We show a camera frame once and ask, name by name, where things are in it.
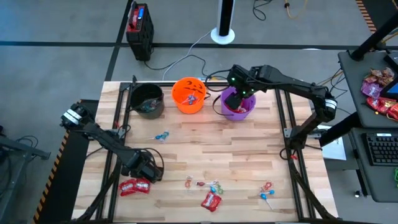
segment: orange halloween bucket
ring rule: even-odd
[[[205,84],[197,78],[180,79],[172,88],[172,98],[177,108],[186,114],[200,111],[205,103],[205,96]]]

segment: keyboard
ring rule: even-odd
[[[363,134],[372,166],[398,166],[398,134]]]

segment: wooden table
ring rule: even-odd
[[[111,129],[119,84],[104,83],[96,115],[96,122],[103,129]],[[253,112],[244,121],[232,122],[217,115],[211,107],[219,93],[210,92],[210,99],[198,113],[183,114],[171,99],[171,87],[163,87],[163,90],[163,115],[147,120],[131,112],[131,131],[126,136],[127,146],[153,147],[163,155],[163,180],[152,185],[149,195],[136,193],[120,197],[118,194],[114,222],[297,221],[288,165],[279,157],[284,140],[275,91],[256,93],[257,103]],[[292,104],[297,124],[311,115],[307,99],[292,95]],[[221,110],[220,101],[215,109]],[[170,132],[165,144],[149,139],[165,130]],[[316,140],[309,139],[307,144],[319,147]],[[97,142],[90,143],[88,153],[99,147]],[[306,147],[303,154],[311,189],[326,209],[337,217],[322,152]],[[79,217],[100,191],[105,159],[106,151],[102,150],[86,160],[73,218]],[[219,180],[224,194],[217,211],[211,213],[200,206],[208,187],[193,185],[190,190],[185,188],[189,175],[193,176],[193,183]],[[121,176],[120,182],[127,179]],[[268,199],[273,210],[258,196],[260,186],[267,180],[274,183],[275,194]],[[307,217],[301,189],[300,196]],[[108,203],[106,200],[104,215],[108,212]]]

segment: battery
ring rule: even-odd
[[[150,60],[152,41],[154,39],[154,25],[149,15],[147,4],[131,4],[126,29],[127,42],[139,61]]]

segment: floor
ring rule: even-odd
[[[234,63],[246,68],[269,64],[288,76],[320,82],[339,69],[339,51],[345,46],[359,45],[371,34],[355,0],[309,1],[305,13],[296,20],[287,17],[283,0],[275,0],[261,8],[267,15],[266,21],[253,16],[252,2],[236,1],[233,43],[283,45],[284,49],[194,49],[193,54],[206,60],[205,73],[230,68]],[[48,161],[35,160],[30,165],[27,183],[18,196],[16,217],[29,222],[33,217],[65,132],[58,125],[60,116],[72,103],[82,98],[99,99],[105,79],[126,81],[132,75],[139,80],[162,79],[163,71],[146,68],[134,59],[128,47],[116,47],[119,51],[113,47],[126,3],[126,0],[0,2],[0,124],[10,138],[33,134],[40,141],[39,148],[53,152]],[[216,25],[214,0],[147,0],[146,3],[157,43],[193,43]],[[301,1],[293,1],[291,5],[292,13],[302,7]],[[202,43],[212,41],[206,37]],[[332,46],[336,50],[297,50],[297,45]],[[187,50],[156,48],[148,64],[163,67],[185,55]],[[112,71],[113,66],[108,70],[108,65],[113,53],[118,56]],[[200,77],[201,63],[195,58],[186,59],[169,71],[165,80]],[[345,81],[339,88],[347,89]],[[338,98],[338,103],[341,109],[354,111],[349,93]],[[346,116],[338,111],[331,123]],[[396,222],[393,211],[398,204],[353,197],[353,192],[359,189],[355,172],[329,170],[328,173],[341,218]]]

